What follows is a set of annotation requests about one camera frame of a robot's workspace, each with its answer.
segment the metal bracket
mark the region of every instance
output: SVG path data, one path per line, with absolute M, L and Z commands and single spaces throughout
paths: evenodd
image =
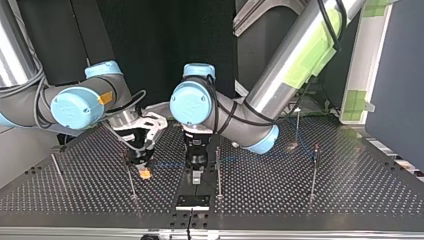
M 196 171 L 196 170 L 193 170 L 192 171 L 192 175 L 193 175 L 193 185 L 199 185 L 200 184 L 200 181 L 201 181 L 201 178 L 202 178 L 202 173 L 203 173 L 203 171 Z
M 240 37 L 268 10 L 279 6 L 288 7 L 300 15 L 306 7 L 306 0 L 248 0 L 233 20 L 234 35 Z
M 365 111 L 367 111 L 367 112 L 374 112 L 375 111 L 374 104 L 369 103 L 369 102 L 365 102 Z
M 177 211 L 209 211 L 209 195 L 181 195 L 178 197 Z

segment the dark background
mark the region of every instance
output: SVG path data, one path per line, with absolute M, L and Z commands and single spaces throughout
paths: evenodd
M 169 101 L 183 66 L 216 68 L 217 89 L 234 95 L 234 1 L 18 0 L 49 83 L 84 79 L 87 61 L 115 59 L 143 107 Z

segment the metal post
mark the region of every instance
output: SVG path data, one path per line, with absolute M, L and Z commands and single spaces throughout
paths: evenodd
M 135 193 L 134 182 L 133 182 L 134 180 L 133 180 L 132 175 L 131 175 L 130 167 L 127 166 L 127 169 L 128 169 L 128 178 L 130 180 L 131 190 L 132 190 L 132 193 L 133 193 L 132 198 L 137 199 L 137 194 Z
M 215 155 L 215 161 L 216 161 L 216 169 L 218 172 L 218 199 L 221 200 L 224 198 L 222 195 L 221 190 L 221 149 L 219 147 L 216 148 L 216 155 Z
M 297 121 L 296 121 L 296 139 L 295 139 L 295 143 L 297 142 L 297 139 L 299 137 L 299 124 L 300 124 L 300 108 L 297 108 L 295 110 L 297 112 Z

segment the cable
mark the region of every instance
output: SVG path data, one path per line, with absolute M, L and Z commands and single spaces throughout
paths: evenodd
M 337 6 L 339 7 L 340 13 L 342 15 L 342 26 L 340 27 L 339 37 L 337 37 L 337 34 L 334 31 L 333 25 L 332 25 L 331 20 L 328 16 L 328 13 L 327 13 L 327 10 L 326 10 L 325 5 L 323 3 L 323 0 L 317 0 L 317 1 L 318 1 L 319 10 L 322 14 L 325 25 L 327 26 L 328 32 L 330 33 L 330 36 L 331 36 L 331 39 L 334 42 L 333 48 L 337 52 L 339 52 L 339 51 L 342 50 L 341 45 L 340 45 L 340 40 L 342 39 L 344 32 L 346 30 L 346 27 L 347 27 L 347 12 L 346 12 L 346 8 L 343 4 L 343 1 L 342 0 L 336 0 Z
M 287 119 L 288 117 L 290 117 L 294 111 L 299 107 L 300 102 L 302 101 L 302 98 L 306 95 L 306 92 L 308 91 L 309 87 L 311 86 L 313 79 L 309 79 L 308 83 L 306 84 L 305 89 L 303 90 L 302 94 L 299 96 L 299 98 L 297 99 L 296 103 L 294 104 L 293 108 L 290 110 L 290 112 L 288 114 L 286 114 L 284 116 L 285 119 Z
M 236 120 L 238 120 L 238 121 L 240 121 L 242 123 L 246 123 L 246 124 L 249 124 L 249 125 L 259 126 L 259 127 L 268 127 L 268 126 L 272 126 L 272 125 L 275 124 L 275 121 L 268 122 L 268 123 L 252 122 L 252 121 L 249 121 L 249 120 L 240 118 L 237 115 L 231 113 L 231 111 L 229 111 L 228 109 L 226 109 L 224 107 L 224 105 L 221 102 L 219 102 L 218 96 L 216 94 L 216 88 L 215 88 L 215 86 L 212 85 L 209 81 L 206 81 L 206 82 L 208 83 L 207 86 L 206 86 L 207 87 L 207 90 L 208 90 L 209 94 L 211 95 L 212 100 L 214 101 L 214 104 L 215 104 L 215 123 L 216 124 L 218 124 L 218 121 L 219 121 L 219 118 L 217 118 L 218 115 L 216 113 L 217 110 L 218 110 L 218 108 L 221 108 L 221 110 L 224 111 L 231 118 L 234 118 L 234 119 L 236 119 Z
M 107 111 L 105 115 L 110 117 L 110 116 L 119 114 L 119 113 L 121 113 L 121 112 L 123 112 L 123 111 L 125 111 L 125 110 L 127 110 L 131 107 L 134 107 L 137 103 L 139 103 L 141 100 L 143 100 L 144 97 L 146 97 L 146 95 L 147 95 L 146 90 L 140 90 L 136 94 L 134 94 L 134 96 L 132 97 L 130 102 L 128 102 L 127 104 L 125 104 L 122 107 L 115 108 L 115 109 Z
M 46 123 L 40 122 L 41 113 L 40 113 L 39 106 L 38 106 L 38 101 L 40 100 L 40 93 L 41 93 L 41 90 L 42 90 L 43 87 L 44 87 L 44 80 L 40 80 L 38 87 L 37 87 L 37 90 L 35 92 L 34 105 L 33 105 L 33 116 L 34 116 L 35 125 L 37 127 L 41 128 L 41 129 L 47 129 L 52 124 L 51 123 L 46 124 Z
M 330 18 L 328 17 L 327 10 L 325 9 L 325 5 L 322 2 L 322 0 L 318 0 L 318 6 L 319 6 L 319 10 L 321 11 L 322 18 L 324 18 L 324 22 L 325 22 L 325 25 L 327 26 L 328 32 L 330 33 L 330 36 L 333 39 L 333 42 L 334 42 L 333 48 L 336 51 L 340 51 L 341 50 L 340 42 L 337 39 L 337 35 L 334 32 L 334 28 L 331 24 Z
M 213 77 L 211 75 L 208 75 L 206 77 L 207 80 L 209 80 L 209 84 L 211 86 L 213 86 L 213 94 L 214 94 L 214 99 L 218 99 L 218 95 L 216 94 L 216 86 L 215 86 L 215 81 L 213 79 Z M 218 133 L 218 122 L 219 122 L 219 109 L 218 109 L 218 101 L 214 101 L 215 104 L 215 120 L 214 120 L 214 124 L 213 124 L 213 132 L 215 134 Z
M 288 120 L 288 122 L 296 130 L 296 124 L 294 124 L 291 120 Z M 313 158 L 314 155 L 311 153 L 311 151 L 308 151 L 308 148 L 306 147 L 305 143 L 303 142 L 302 132 L 300 131 L 300 128 L 297 131 L 298 131 L 297 132 L 298 133 L 297 140 L 299 140 L 300 146 L 302 146 L 303 151 L 305 151 L 306 155 L 308 155 L 309 157 Z

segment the robotic arm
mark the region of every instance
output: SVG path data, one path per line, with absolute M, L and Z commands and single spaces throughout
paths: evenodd
M 338 32 L 343 28 L 342 15 L 346 14 L 349 22 L 364 2 L 310 1 L 243 104 L 214 91 L 213 66 L 186 65 L 184 79 L 170 100 L 173 116 L 182 124 L 213 129 L 249 151 L 268 152 L 279 135 L 275 119 L 302 85 L 317 76 L 336 53 L 328 23 Z

